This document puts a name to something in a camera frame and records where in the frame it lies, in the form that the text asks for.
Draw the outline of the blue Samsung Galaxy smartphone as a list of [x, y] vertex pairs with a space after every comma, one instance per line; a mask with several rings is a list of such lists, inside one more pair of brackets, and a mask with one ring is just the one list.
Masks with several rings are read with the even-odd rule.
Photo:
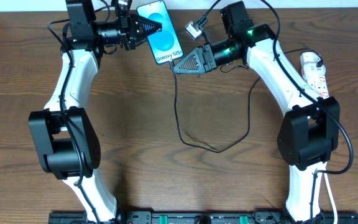
[[137, 12], [138, 15], [162, 25], [161, 31], [148, 36], [150, 49], [157, 65], [183, 56], [182, 47], [164, 1], [155, 1], [139, 6]]

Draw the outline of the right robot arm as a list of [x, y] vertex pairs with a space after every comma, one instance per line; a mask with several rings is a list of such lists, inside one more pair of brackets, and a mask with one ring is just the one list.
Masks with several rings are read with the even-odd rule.
[[340, 107], [323, 98], [281, 53], [278, 32], [255, 26], [242, 1], [220, 11], [228, 38], [205, 43], [172, 67], [173, 74], [204, 74], [242, 59], [265, 82], [283, 113], [278, 149], [290, 168], [285, 211], [292, 223], [313, 223], [321, 217], [319, 185], [331, 153], [337, 148]]

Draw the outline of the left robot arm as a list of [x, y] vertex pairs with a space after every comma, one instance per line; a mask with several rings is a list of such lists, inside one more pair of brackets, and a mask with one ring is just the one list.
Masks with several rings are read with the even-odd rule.
[[60, 223], [126, 223], [127, 215], [108, 190], [99, 171], [101, 146], [86, 113], [91, 84], [103, 55], [118, 47], [134, 50], [162, 30], [159, 22], [130, 12], [130, 1], [104, 6], [115, 19], [98, 21], [91, 1], [66, 3], [62, 69], [52, 97], [29, 115], [29, 128], [42, 169], [62, 180], [85, 208], [80, 217], [60, 215]]

